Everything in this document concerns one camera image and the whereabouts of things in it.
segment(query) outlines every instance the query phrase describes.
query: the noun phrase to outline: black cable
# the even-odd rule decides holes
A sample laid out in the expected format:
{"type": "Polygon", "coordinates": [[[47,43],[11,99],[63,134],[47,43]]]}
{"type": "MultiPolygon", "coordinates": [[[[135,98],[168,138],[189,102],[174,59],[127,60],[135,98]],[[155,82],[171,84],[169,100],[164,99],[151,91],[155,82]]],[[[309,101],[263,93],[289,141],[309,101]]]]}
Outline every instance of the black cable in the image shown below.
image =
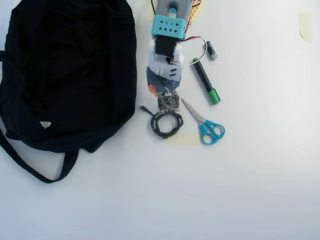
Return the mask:
{"type": "Polygon", "coordinates": [[[154,5],[154,0],[151,0],[151,6],[152,6],[152,9],[153,9],[153,13],[154,13],[154,15],[156,15],[156,10],[155,10],[155,5],[154,5]]]}
{"type": "Polygon", "coordinates": [[[159,137],[163,139],[167,139],[175,135],[179,129],[184,125],[184,120],[182,119],[182,116],[175,112],[167,112],[165,114],[159,114],[158,112],[156,114],[153,114],[151,111],[149,111],[145,106],[140,106],[140,108],[145,111],[146,113],[150,114],[152,116],[150,124],[151,128],[154,131],[155,134],[157,134],[159,137]],[[161,132],[159,128],[159,120],[163,118],[164,116],[172,115],[175,117],[177,125],[174,129],[172,129],[170,132],[161,132]]]}

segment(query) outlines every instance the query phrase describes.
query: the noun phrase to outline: scissors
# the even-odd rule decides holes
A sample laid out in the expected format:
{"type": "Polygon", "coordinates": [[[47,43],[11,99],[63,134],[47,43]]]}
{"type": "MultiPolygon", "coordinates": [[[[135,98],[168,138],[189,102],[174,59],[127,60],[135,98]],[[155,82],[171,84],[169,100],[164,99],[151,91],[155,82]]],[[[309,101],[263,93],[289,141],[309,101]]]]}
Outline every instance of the scissors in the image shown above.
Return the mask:
{"type": "Polygon", "coordinates": [[[224,137],[226,132],[224,126],[220,124],[216,124],[212,121],[209,121],[203,118],[189,103],[187,103],[184,99],[181,99],[181,100],[183,104],[186,106],[186,108],[189,110],[189,112],[194,116],[194,118],[198,122],[200,131],[201,131],[201,140],[203,144],[213,145],[216,142],[218,142],[218,140],[224,137]],[[205,136],[209,136],[211,138],[211,142],[207,142],[205,140],[205,136]]]}

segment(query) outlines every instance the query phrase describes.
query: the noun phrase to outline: beige tape strip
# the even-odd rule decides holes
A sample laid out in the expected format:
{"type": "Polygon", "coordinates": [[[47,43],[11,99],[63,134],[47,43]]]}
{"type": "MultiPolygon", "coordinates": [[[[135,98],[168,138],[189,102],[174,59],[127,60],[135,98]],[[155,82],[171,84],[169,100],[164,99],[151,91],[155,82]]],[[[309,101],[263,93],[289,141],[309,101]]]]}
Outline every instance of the beige tape strip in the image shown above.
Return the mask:
{"type": "Polygon", "coordinates": [[[307,13],[299,14],[300,36],[308,43],[313,43],[311,15],[307,13]]]}
{"type": "Polygon", "coordinates": [[[181,132],[164,140],[166,146],[200,146],[199,133],[181,132]]]}

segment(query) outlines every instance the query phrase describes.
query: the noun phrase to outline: green marker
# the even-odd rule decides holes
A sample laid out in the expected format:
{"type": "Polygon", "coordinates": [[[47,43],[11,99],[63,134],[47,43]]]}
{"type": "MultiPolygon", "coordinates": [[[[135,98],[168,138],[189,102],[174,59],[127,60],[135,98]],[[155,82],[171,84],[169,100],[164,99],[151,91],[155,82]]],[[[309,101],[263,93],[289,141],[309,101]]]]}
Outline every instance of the green marker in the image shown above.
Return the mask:
{"type": "Polygon", "coordinates": [[[208,92],[209,98],[211,100],[211,102],[216,105],[218,103],[220,103],[220,97],[217,93],[217,91],[212,87],[210,80],[205,72],[204,67],[202,66],[201,62],[198,61],[197,63],[194,64],[195,69],[197,71],[197,73],[199,74],[201,81],[206,89],[206,91],[208,92]]]}

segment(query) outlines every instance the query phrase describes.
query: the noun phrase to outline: teal plastic bracket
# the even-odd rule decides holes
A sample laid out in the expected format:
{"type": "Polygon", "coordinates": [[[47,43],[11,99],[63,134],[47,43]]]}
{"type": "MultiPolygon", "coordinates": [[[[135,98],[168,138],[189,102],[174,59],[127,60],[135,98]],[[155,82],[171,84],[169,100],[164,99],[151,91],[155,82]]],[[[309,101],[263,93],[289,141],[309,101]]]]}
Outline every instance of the teal plastic bracket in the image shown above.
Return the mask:
{"type": "Polygon", "coordinates": [[[186,37],[187,21],[179,18],[172,18],[167,16],[154,16],[151,34],[168,36],[177,39],[184,39],[186,37]]]}

